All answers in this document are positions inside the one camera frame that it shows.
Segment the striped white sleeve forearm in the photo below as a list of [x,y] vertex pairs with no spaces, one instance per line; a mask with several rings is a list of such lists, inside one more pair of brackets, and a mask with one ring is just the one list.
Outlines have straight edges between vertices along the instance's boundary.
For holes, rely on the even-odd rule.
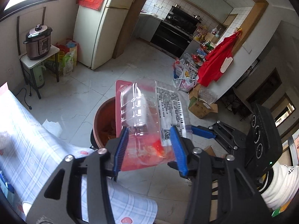
[[288,204],[298,191],[298,165],[287,166],[276,162],[267,172],[259,190],[267,207],[272,210]]

